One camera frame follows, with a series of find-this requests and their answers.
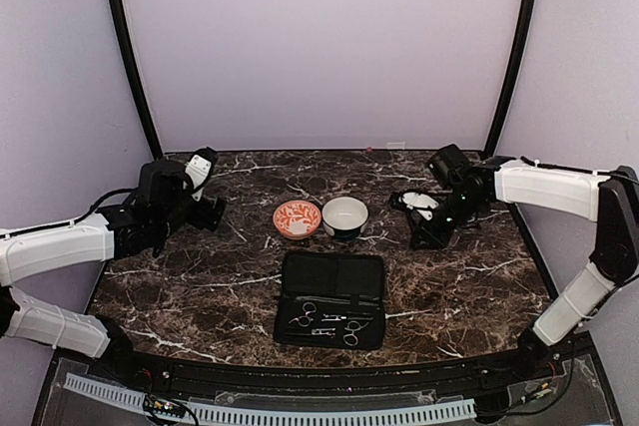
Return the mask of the black zippered tool case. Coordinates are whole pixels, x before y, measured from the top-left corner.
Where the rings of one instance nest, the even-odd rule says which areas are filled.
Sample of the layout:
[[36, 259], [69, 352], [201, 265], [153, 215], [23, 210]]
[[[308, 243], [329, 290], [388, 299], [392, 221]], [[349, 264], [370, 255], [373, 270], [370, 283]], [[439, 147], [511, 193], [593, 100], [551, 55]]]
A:
[[[320, 253], [293, 250], [281, 267], [281, 294], [273, 338], [279, 344], [371, 351], [381, 348], [385, 335], [385, 267], [377, 255]], [[318, 308], [309, 327], [289, 324], [302, 315], [302, 305]], [[345, 315], [346, 320], [321, 322], [322, 313]], [[366, 322], [360, 343], [349, 347], [342, 328], [351, 320]], [[336, 327], [336, 336], [311, 336], [316, 327]]]

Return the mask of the silver thinning scissors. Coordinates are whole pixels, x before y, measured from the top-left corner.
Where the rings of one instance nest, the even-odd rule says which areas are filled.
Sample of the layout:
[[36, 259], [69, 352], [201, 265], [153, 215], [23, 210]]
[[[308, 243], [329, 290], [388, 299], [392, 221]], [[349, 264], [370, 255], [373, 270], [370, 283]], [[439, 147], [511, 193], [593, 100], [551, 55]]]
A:
[[[366, 326], [366, 322], [349, 321], [341, 331], [343, 343], [349, 347], [358, 346], [360, 343], [358, 333]], [[311, 336], [336, 336], [336, 333], [336, 327], [316, 327], [311, 329]]]

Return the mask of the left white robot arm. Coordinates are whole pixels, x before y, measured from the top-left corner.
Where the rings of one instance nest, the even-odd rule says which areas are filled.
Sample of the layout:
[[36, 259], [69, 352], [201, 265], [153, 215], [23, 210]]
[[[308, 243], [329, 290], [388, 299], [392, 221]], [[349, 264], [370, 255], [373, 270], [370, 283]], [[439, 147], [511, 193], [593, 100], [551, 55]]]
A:
[[89, 214], [60, 223], [1, 233], [1, 333], [90, 358], [120, 382], [141, 373], [140, 358], [116, 321], [75, 313], [37, 299], [17, 282], [41, 273], [90, 262], [135, 256], [146, 250], [159, 254], [167, 239], [183, 225], [214, 231], [226, 208], [190, 194], [173, 203], [142, 205], [127, 198], [119, 205], [93, 207]]

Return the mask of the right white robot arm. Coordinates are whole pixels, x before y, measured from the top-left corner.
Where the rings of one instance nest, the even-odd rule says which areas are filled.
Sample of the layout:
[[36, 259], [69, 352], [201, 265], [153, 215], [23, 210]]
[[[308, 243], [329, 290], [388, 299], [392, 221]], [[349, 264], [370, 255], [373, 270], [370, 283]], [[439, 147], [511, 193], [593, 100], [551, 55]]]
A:
[[548, 362], [548, 349], [590, 320], [616, 292], [638, 278], [638, 169], [580, 169], [495, 156], [472, 162], [455, 145], [437, 151], [427, 166], [445, 198], [419, 192], [400, 195], [410, 224], [409, 246], [441, 250], [454, 232], [494, 202], [566, 213], [594, 227], [584, 266], [518, 336], [509, 370], [533, 378]]

